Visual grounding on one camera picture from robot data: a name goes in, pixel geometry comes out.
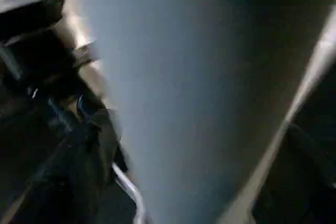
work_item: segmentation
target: metal pole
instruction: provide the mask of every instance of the metal pole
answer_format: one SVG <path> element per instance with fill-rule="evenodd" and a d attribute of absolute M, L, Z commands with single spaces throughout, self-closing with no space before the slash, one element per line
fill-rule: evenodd
<path fill-rule="evenodd" d="M 284 120 L 331 3 L 82 0 L 154 223 L 213 223 L 234 202 Z"/>

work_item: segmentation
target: gray surface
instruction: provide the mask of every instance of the gray surface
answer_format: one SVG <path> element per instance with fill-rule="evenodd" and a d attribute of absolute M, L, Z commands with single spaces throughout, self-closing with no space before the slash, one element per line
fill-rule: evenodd
<path fill-rule="evenodd" d="M 290 107 L 331 1 L 83 0 L 155 223 L 211 223 L 229 206 Z"/>

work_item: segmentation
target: black object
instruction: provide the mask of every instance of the black object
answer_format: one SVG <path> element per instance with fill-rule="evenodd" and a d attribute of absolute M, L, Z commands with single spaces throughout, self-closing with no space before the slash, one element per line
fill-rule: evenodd
<path fill-rule="evenodd" d="M 30 84 L 64 74 L 75 63 L 71 49 L 51 29 L 3 45 L 0 57 L 17 81 Z"/>
<path fill-rule="evenodd" d="M 0 13 L 0 40 L 46 28 L 62 17 L 64 0 L 41 0 Z"/>
<path fill-rule="evenodd" d="M 255 204 L 263 223 L 336 223 L 336 65 L 289 126 Z"/>

